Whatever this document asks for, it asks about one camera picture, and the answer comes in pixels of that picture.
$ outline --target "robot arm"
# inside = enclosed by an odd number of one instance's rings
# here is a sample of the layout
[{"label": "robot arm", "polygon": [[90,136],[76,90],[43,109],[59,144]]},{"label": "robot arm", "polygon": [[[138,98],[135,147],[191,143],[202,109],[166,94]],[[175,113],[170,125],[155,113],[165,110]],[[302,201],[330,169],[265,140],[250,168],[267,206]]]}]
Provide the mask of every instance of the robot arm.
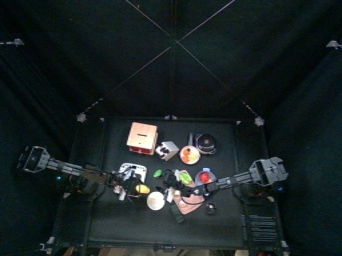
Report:
[{"label": "robot arm", "polygon": [[83,177],[91,182],[103,185],[108,185],[112,180],[112,175],[107,172],[94,171],[79,165],[54,159],[47,150],[39,146],[26,147],[19,158],[18,168],[31,173],[51,169],[72,176]]},{"label": "robot arm", "polygon": [[181,194],[185,197],[194,195],[205,195],[217,190],[229,189],[234,185],[243,183],[255,183],[263,187],[273,185],[278,181],[288,179],[289,173],[283,167],[283,161],[278,157],[261,159],[251,164],[250,170],[233,177],[218,179],[215,182],[203,184],[194,188],[185,186]]}]

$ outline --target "small object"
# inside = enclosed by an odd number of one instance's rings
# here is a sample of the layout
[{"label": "small object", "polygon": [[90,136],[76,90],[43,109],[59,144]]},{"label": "small object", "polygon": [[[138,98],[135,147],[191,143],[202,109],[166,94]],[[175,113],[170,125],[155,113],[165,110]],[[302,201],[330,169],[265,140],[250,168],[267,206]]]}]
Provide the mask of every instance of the small object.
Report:
[{"label": "small object", "polygon": [[20,38],[16,38],[14,41],[0,42],[0,45],[15,45],[18,47],[19,45],[26,45],[26,44]]},{"label": "small object", "polygon": [[207,203],[206,211],[209,215],[213,215],[217,212],[217,206],[214,203]]},{"label": "small object", "polygon": [[257,118],[255,118],[255,125],[257,126],[263,126],[265,125],[265,120],[258,116]]},{"label": "small object", "polygon": [[126,192],[126,194],[130,197],[139,197],[141,193],[138,191],[138,186],[142,184],[142,181],[135,176],[131,176],[127,180],[125,180],[122,187]]},{"label": "small object", "polygon": [[179,148],[173,141],[162,142],[162,145],[155,149],[155,153],[161,159],[169,161],[171,157],[178,153]]},{"label": "small object", "polygon": [[217,180],[214,173],[210,171],[210,168],[203,168],[203,171],[198,173],[195,177],[197,186],[211,183]]},{"label": "small object", "polygon": [[174,170],[174,174],[175,174],[175,176],[177,176],[177,181],[181,181],[181,172],[179,172],[179,170],[178,169],[175,169]]},{"label": "small object", "polygon": [[122,191],[123,191],[122,186],[119,186],[119,185],[114,186],[112,192],[114,192],[115,194],[121,194]]},{"label": "small object", "polygon": [[189,185],[193,182],[193,178],[187,172],[182,172],[179,178],[185,185]]},{"label": "small object", "polygon": [[269,199],[270,202],[274,203],[274,197],[273,196],[267,196],[267,199]]},{"label": "small object", "polygon": [[207,184],[211,181],[209,172],[202,172],[199,174],[199,180],[205,184]]},{"label": "small object", "polygon": [[159,169],[159,170],[157,170],[155,173],[154,173],[154,178],[159,178],[159,177],[162,177],[162,176],[163,176],[163,171]]},{"label": "small object", "polygon": [[150,188],[145,184],[137,185],[135,190],[139,194],[149,194],[150,193]]},{"label": "small object", "polygon": [[198,148],[193,146],[193,133],[190,133],[189,146],[181,150],[181,159],[185,164],[195,164],[201,158]]},{"label": "small object", "polygon": [[178,188],[179,187],[179,181],[177,179],[177,175],[174,174],[174,172],[166,172],[165,175],[165,181],[163,181],[163,185],[169,188],[169,187],[174,187]]},{"label": "small object", "polygon": [[153,192],[147,197],[147,206],[150,209],[158,211],[165,207],[165,204],[165,195],[158,191]]},{"label": "small object", "polygon": [[[131,191],[131,188],[135,189],[137,185],[145,183],[147,168],[143,165],[138,165],[138,164],[133,164],[133,163],[123,163],[122,166],[121,166],[119,174],[123,175],[123,184],[126,184],[126,186],[130,185],[130,191]],[[127,182],[127,180],[131,177],[137,178],[138,181],[141,181],[141,182],[137,181],[137,184],[131,184],[131,182]],[[121,190],[121,196],[119,196],[121,201],[123,201],[125,198],[126,198],[126,195],[127,195],[126,190],[127,189]]]},{"label": "small object", "polygon": [[338,50],[338,48],[342,48],[342,45],[336,40],[332,40],[328,43],[326,47],[333,47],[333,48],[336,48],[336,50]]},{"label": "small object", "polygon": [[63,194],[63,198],[64,198],[64,199],[68,198],[70,195],[71,195],[71,193],[64,193],[64,194]]},{"label": "small object", "polygon": [[175,196],[175,189],[173,187],[170,187],[167,190],[166,190],[166,201],[169,203],[173,203],[173,200],[174,200],[174,196]]},{"label": "small object", "polygon": [[78,116],[76,116],[76,118],[78,118],[78,122],[84,122],[86,120],[87,120],[87,115],[84,114],[84,113],[80,113]]},{"label": "small object", "polygon": [[246,198],[262,198],[266,196],[265,188],[258,184],[246,183],[241,185],[241,193]]},{"label": "small object", "polygon": [[217,140],[210,134],[198,134],[195,146],[201,154],[213,155],[217,152]]},{"label": "small object", "polygon": [[178,205],[175,203],[173,203],[170,208],[171,208],[173,213],[174,213],[174,216],[177,218],[177,222],[178,222],[178,224],[181,224],[182,222],[186,221],[186,218],[185,218],[185,216],[183,216],[183,214],[182,214],[182,212],[178,208]]},{"label": "small object", "polygon": [[167,191],[167,189],[165,189],[165,188],[161,187],[161,186],[157,186],[155,189],[157,189],[157,191],[159,191],[162,194],[165,194],[166,191]]},{"label": "small object", "polygon": [[139,154],[154,155],[157,138],[158,133],[155,125],[134,122],[127,140],[130,151]]}]

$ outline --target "black pot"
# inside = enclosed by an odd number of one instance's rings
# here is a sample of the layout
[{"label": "black pot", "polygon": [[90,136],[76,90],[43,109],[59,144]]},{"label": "black pot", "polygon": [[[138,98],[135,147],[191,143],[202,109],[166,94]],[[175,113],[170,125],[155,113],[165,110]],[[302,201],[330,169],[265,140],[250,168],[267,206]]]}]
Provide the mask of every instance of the black pot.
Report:
[{"label": "black pot", "polygon": [[210,134],[198,134],[195,146],[201,154],[213,155],[217,152],[217,140]]}]

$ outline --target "white object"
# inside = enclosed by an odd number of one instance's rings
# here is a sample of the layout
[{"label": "white object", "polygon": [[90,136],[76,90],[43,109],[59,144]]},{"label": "white object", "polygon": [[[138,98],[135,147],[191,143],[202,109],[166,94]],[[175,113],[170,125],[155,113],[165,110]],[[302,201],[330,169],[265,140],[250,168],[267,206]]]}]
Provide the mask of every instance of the white object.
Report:
[{"label": "white object", "polygon": [[333,47],[333,48],[336,48],[336,50],[338,50],[338,47],[342,48],[342,45],[336,40],[332,40],[328,43],[326,47]]},{"label": "white object", "polygon": [[237,250],[235,251],[235,256],[249,256],[250,253],[247,250]]},{"label": "white object", "polygon": [[86,114],[79,114],[78,116],[76,116],[76,118],[78,118],[78,122],[84,122],[86,120],[87,120],[87,115]]},{"label": "white object", "polygon": [[175,189],[173,187],[170,187],[170,189],[167,190],[167,197],[166,197],[166,201],[170,204],[173,203],[174,196],[175,196]]},{"label": "white object", "polygon": [[175,170],[174,174],[177,176],[177,181],[181,181],[181,172],[179,172],[179,170]]},{"label": "white object", "polygon": [[0,42],[0,45],[15,45],[18,47],[19,45],[26,45],[26,44],[20,38],[16,38],[14,41]]},{"label": "white object", "polygon": [[170,160],[171,157],[178,153],[179,148],[173,141],[162,142],[162,145],[155,149],[155,153],[161,159]]},{"label": "white object", "polygon": [[64,199],[68,198],[70,195],[71,195],[71,193],[64,193],[64,194],[63,194],[63,198],[64,198]]},{"label": "white object", "polygon": [[270,202],[274,203],[274,197],[273,196],[267,196],[267,199],[269,199]]},{"label": "white object", "polygon": [[[138,165],[138,164],[131,164],[131,163],[125,163],[121,166],[121,170],[119,173],[123,173],[127,168],[131,168],[131,170],[126,173],[123,180],[127,180],[131,177],[133,171],[135,172],[135,174],[141,175],[141,180],[145,183],[146,180],[146,174],[147,174],[147,168],[143,165]],[[119,195],[119,200],[123,201],[126,198],[126,192],[122,189],[122,193]]]},{"label": "white object", "polygon": [[150,209],[158,211],[165,207],[165,204],[165,195],[158,191],[153,192],[147,197],[147,205]]},{"label": "white object", "polygon": [[255,118],[255,125],[257,126],[263,126],[265,125],[265,120],[258,116],[257,118]]}]

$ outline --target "yellow object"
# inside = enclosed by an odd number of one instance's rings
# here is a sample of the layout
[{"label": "yellow object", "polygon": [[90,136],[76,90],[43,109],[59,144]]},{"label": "yellow object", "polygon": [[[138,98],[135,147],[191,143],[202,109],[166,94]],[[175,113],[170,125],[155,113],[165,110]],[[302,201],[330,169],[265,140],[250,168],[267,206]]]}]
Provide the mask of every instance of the yellow object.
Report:
[{"label": "yellow object", "polygon": [[137,185],[135,190],[141,194],[149,194],[150,193],[150,188],[145,184]]}]

